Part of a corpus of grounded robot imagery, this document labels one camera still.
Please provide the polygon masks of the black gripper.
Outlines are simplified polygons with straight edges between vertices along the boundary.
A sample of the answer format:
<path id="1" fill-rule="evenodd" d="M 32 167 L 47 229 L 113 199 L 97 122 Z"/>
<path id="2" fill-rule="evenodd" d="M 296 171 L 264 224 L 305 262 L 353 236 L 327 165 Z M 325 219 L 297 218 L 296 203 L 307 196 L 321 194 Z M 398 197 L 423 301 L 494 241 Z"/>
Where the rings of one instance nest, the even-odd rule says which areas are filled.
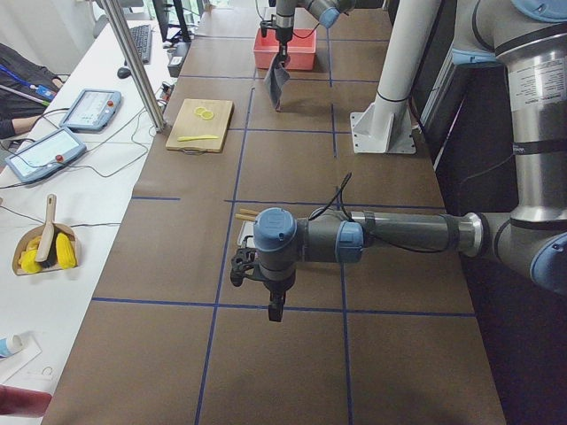
<path id="1" fill-rule="evenodd" d="M 286 65 L 289 61 L 288 46 L 286 42 L 280 42 L 277 54 L 277 62 Z"/>
<path id="2" fill-rule="evenodd" d="M 265 282 L 266 276 L 260 270 L 255 248 L 238 248 L 231 259 L 231 270 L 229 274 L 233 286 L 240 287 L 244 279 L 256 282 Z"/>

